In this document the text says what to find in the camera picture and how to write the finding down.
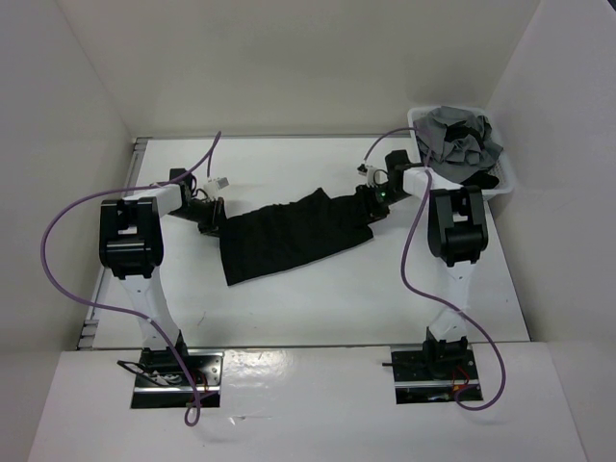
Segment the black skirt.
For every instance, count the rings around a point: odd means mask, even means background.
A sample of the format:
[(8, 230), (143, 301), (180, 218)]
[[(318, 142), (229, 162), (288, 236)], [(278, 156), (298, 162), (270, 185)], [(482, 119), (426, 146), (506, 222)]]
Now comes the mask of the black skirt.
[(272, 204), (227, 218), (219, 228), (226, 283), (292, 270), (373, 238), (358, 195), (330, 197), (323, 189), (296, 202)]

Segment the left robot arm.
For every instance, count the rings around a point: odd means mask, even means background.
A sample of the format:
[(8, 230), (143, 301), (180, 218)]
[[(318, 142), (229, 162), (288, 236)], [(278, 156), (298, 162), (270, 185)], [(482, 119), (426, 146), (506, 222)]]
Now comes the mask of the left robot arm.
[(173, 385), (189, 378), (192, 361), (161, 282), (165, 252), (161, 218), (170, 215), (193, 222), (201, 234), (217, 237), (225, 219), (224, 201), (208, 193), (198, 195), (196, 178), (183, 168), (173, 168), (167, 185), (107, 199), (100, 207), (99, 258), (139, 314), (141, 369), (157, 372)]

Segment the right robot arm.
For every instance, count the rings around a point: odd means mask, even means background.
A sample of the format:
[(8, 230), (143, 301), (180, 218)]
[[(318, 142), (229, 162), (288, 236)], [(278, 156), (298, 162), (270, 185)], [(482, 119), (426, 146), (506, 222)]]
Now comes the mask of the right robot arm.
[(429, 376), (442, 378), (464, 360), (468, 348), (470, 282), (488, 244), (483, 194), (476, 186), (460, 186), (410, 162), (405, 150), (391, 152), (385, 162), (385, 168), (358, 167), (366, 183), (357, 191), (372, 221), (386, 218), (390, 206), (405, 198), (422, 200), (427, 245), (441, 273), (441, 288), (431, 297), (441, 311), (426, 328), (422, 367)]

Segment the black garment in basket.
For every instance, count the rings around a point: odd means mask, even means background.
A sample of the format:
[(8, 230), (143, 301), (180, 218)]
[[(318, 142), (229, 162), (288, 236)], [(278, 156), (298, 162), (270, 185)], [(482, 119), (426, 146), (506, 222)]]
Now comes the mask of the black garment in basket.
[(428, 164), (440, 176), (462, 186), (491, 190), (499, 179), (488, 171), (495, 165), (502, 147), (483, 128), (465, 122), (437, 128), (427, 135)]

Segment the white plastic basket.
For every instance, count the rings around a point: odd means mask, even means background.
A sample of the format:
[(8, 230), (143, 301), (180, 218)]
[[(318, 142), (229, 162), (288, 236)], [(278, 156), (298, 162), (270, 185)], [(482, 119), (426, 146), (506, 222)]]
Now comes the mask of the white plastic basket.
[[(413, 125), (418, 118), (425, 116), (436, 108), (438, 108), (438, 106), (423, 106), (411, 108), (407, 112), (408, 123), (410, 125)], [(472, 112), (475, 116), (485, 116), (490, 125), (492, 126), (492, 140), (500, 146), (504, 146), (502, 136), (498, 127), (496, 126), (496, 122), (493, 120), (492, 116), (488, 112), (481, 108), (465, 106), (460, 106), (460, 109)], [(411, 133), (410, 139), (411, 146), (408, 148), (409, 159), (412, 161), (419, 161), (422, 156), (418, 147), (417, 135), (415, 133)], [(500, 194), (509, 194), (513, 192), (516, 186), (516, 177), (505, 149), (501, 152), (498, 161), (488, 171), (488, 173), (492, 176), (496, 176), (499, 179), (499, 183), (495, 188), (483, 191), (483, 196), (485, 200), (490, 200), (491, 198)]]

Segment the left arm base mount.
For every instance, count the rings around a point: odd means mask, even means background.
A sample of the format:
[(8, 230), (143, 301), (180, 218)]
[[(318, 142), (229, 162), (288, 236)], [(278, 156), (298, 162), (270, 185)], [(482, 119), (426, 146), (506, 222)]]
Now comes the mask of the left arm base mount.
[[(223, 359), (222, 351), (207, 349), (189, 349), (183, 356), (204, 408), (219, 407)], [(135, 377), (132, 409), (186, 408), (194, 401), (193, 387), (169, 351), (144, 349), (138, 360), (116, 364)]]

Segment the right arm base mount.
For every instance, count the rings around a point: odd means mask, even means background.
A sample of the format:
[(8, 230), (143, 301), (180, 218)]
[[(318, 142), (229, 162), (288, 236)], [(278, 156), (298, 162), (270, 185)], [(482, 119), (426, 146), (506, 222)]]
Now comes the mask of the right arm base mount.
[(429, 363), (421, 346), (392, 347), (382, 363), (391, 371), (397, 404), (482, 401), (483, 395), (473, 350), (461, 359)]

